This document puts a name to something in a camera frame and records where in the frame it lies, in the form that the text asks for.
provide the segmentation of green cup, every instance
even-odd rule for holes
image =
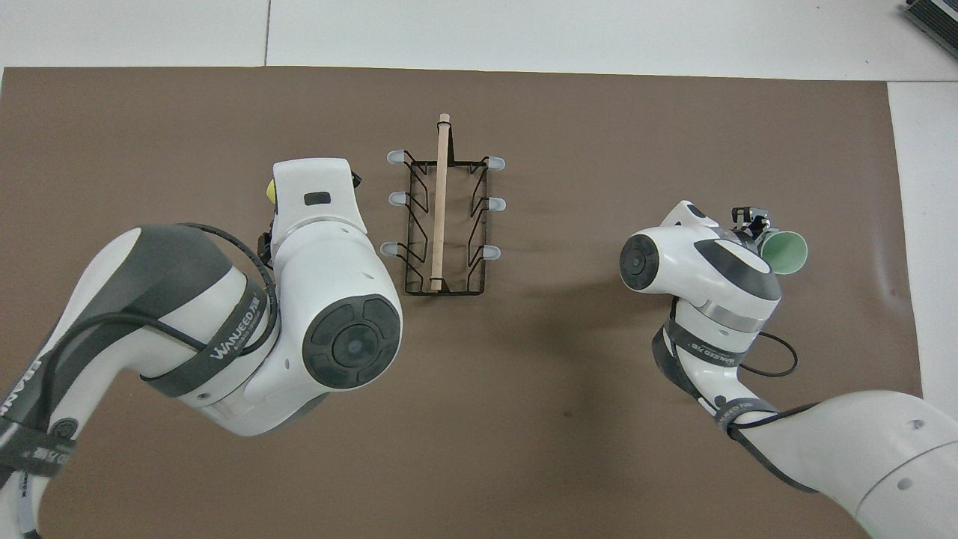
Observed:
[[[779,275],[800,270],[809,259],[809,244],[797,232],[783,230],[765,236],[759,254]]]

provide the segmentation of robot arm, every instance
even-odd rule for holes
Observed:
[[[300,159],[273,172],[278,311],[272,285],[250,282],[195,227],[140,226],[84,271],[0,408],[0,538],[36,536],[44,488],[121,369],[256,435],[395,358],[399,298],[366,238],[349,164]]]
[[[763,210],[733,216],[739,226],[723,229],[683,200],[622,249],[629,288],[675,296],[652,340],[659,369],[769,471],[826,494],[873,536],[953,537],[958,423],[893,391],[779,412],[739,381],[745,353],[781,299],[776,273],[798,270],[806,252],[799,236],[771,228]]]

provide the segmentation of metal rack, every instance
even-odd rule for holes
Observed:
[[[389,242],[383,244],[379,251],[386,256],[400,258],[405,266],[404,290],[410,295],[479,295],[486,289],[486,262],[498,259],[502,252],[497,246],[488,244],[489,240],[489,212],[498,212],[506,209],[503,199],[489,196],[489,171],[501,171],[506,167],[506,161],[500,157],[485,156],[478,161],[459,161],[455,158],[452,145],[452,129],[448,135],[448,168],[464,168],[469,177],[475,177],[475,186],[469,200],[469,218],[472,229],[469,233],[466,249],[466,282],[465,287],[453,290],[442,277],[442,286],[439,290],[430,290],[427,283],[430,279],[422,274],[421,269],[426,264],[426,254],[430,247],[429,234],[422,226],[420,217],[431,213],[429,204],[429,186],[423,180],[429,176],[430,168],[436,170],[439,160],[422,161],[416,159],[406,150],[395,150],[386,155],[386,160],[392,164],[405,165],[409,170],[409,189],[396,191],[389,196],[389,203],[403,206],[408,212],[405,242]]]

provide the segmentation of wooden rod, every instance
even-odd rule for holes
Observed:
[[[445,175],[449,168],[449,115],[439,115],[439,148],[436,150],[436,216],[432,222],[432,275],[429,287],[443,288],[443,245],[445,243]]]

